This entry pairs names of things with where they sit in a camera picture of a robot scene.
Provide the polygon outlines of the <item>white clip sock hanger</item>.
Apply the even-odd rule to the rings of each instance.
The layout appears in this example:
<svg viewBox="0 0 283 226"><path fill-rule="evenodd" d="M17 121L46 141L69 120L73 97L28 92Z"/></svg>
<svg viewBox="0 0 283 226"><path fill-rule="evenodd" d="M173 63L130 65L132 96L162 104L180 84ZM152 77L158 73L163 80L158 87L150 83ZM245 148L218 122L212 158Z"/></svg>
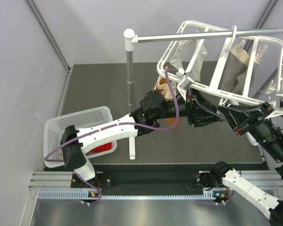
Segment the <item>white clip sock hanger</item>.
<svg viewBox="0 0 283 226"><path fill-rule="evenodd" d="M178 45L179 40L198 40L197 47L200 47L203 45L206 39L225 38L225 42L221 50L219 59L217 61L210 84L206 86L201 84L200 82L195 81L193 84L191 84L190 88L200 90L202 92L211 94L213 96L218 96L222 99L221 101L222 104L226 100L232 100L248 105L255 105L255 104L259 104L261 101L249 97L248 94L250 89L250 83L252 80L254 64L261 55L261 52L258 51L257 49L258 43L260 41L265 43L275 43L279 45L281 48L281 53L279 56L279 63L277 68L277 78L276 78L277 84L276 84L275 92L276 94L283 93L283 41L272 37L273 35L278 35L278 34L283 34L283 28L238 31L236 26L233 26L231 30L226 30L209 24L203 24L197 21L185 21L182 23L181 27L179 28L176 34L161 35L152 38L139 37L138 40L139 42L147 42L147 41L170 42L168 49L165 51L162 58L159 60L157 64L157 72L161 76L164 76L165 78L174 81L177 85L181 76L186 73L185 72L186 69L175 68L174 71L168 72L163 68L163 66L165 65L165 62L168 59L174 46ZM236 38L245 38L247 40L253 41L244 90L242 94L236 94L218 89L229 51L233 47Z"/></svg>

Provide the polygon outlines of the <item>white sock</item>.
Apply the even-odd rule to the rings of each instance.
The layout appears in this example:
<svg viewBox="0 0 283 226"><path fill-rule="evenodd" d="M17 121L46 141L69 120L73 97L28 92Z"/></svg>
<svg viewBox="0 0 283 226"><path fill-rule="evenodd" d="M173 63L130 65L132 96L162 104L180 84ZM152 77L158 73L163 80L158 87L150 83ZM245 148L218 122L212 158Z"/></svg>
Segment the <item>white sock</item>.
<svg viewBox="0 0 283 226"><path fill-rule="evenodd" d="M185 46L190 47L196 44L195 40L179 40L178 41L178 47L175 50L175 53L173 55L173 57L170 60L170 64L171 66L173 66L176 69L181 69L183 68L182 65L182 53L183 53L183 49Z"/></svg>
<svg viewBox="0 0 283 226"><path fill-rule="evenodd" d="M197 47L195 54L192 56L192 59L185 71L186 73L190 73L191 78L196 82L201 81L202 65L206 57L207 57L206 48L203 45Z"/></svg>

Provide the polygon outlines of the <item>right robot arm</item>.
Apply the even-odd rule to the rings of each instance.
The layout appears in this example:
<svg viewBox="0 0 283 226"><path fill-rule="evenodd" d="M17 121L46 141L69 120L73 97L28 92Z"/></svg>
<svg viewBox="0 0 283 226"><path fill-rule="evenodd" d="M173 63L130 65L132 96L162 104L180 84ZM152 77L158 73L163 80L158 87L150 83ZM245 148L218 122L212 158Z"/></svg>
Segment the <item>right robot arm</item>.
<svg viewBox="0 0 283 226"><path fill-rule="evenodd" d="M283 133L282 128L272 122L275 109L271 104L219 106L217 111L237 135L250 134L258 147L280 164L275 171L283 182ZM233 190L256 207L270 225L283 226L283 200L245 179L229 163L220 161L209 171L197 173L196 183L205 190L218 187Z"/></svg>

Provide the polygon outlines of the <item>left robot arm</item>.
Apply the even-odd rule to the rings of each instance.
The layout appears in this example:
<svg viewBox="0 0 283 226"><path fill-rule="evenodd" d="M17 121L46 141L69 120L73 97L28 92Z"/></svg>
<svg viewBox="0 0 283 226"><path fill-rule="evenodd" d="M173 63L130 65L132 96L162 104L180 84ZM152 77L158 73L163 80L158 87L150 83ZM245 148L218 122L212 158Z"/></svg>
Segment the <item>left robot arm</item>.
<svg viewBox="0 0 283 226"><path fill-rule="evenodd" d="M170 129L181 117L186 117L195 128L224 121L217 111L217 107L196 90L186 97L177 95L170 101L165 100L159 91L150 91L140 101L139 108L118 120L90 128L68 126L60 142L64 166L77 173L86 186L94 186L98 176L86 156L92 149L120 139L147 135L155 130L163 131L159 119L174 118Z"/></svg>

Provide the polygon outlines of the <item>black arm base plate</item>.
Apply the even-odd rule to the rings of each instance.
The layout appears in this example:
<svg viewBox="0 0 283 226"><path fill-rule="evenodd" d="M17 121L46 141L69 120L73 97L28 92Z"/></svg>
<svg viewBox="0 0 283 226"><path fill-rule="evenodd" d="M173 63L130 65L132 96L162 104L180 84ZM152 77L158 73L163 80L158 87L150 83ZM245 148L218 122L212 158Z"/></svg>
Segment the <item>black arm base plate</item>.
<svg viewBox="0 0 283 226"><path fill-rule="evenodd" d="M103 172L92 179L73 174L72 188L101 189L105 195L194 194L203 189L221 187L221 182L210 173L189 171L170 172Z"/></svg>

